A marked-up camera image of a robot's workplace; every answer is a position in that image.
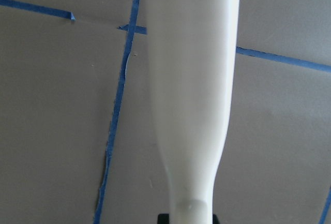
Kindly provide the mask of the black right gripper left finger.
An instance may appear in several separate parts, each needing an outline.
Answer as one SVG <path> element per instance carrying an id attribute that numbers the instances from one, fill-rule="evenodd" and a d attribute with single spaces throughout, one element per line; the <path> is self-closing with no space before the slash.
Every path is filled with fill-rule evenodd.
<path id="1" fill-rule="evenodd" d="M 158 214 L 157 224 L 169 224 L 169 223 L 170 223 L 169 214 Z"/>

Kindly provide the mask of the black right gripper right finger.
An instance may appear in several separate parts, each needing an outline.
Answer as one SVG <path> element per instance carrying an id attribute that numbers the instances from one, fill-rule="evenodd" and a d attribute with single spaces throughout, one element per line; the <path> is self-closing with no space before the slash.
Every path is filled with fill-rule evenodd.
<path id="1" fill-rule="evenodd" d="M 219 221 L 217 215 L 213 215 L 213 224 L 220 224 L 220 221 Z"/>

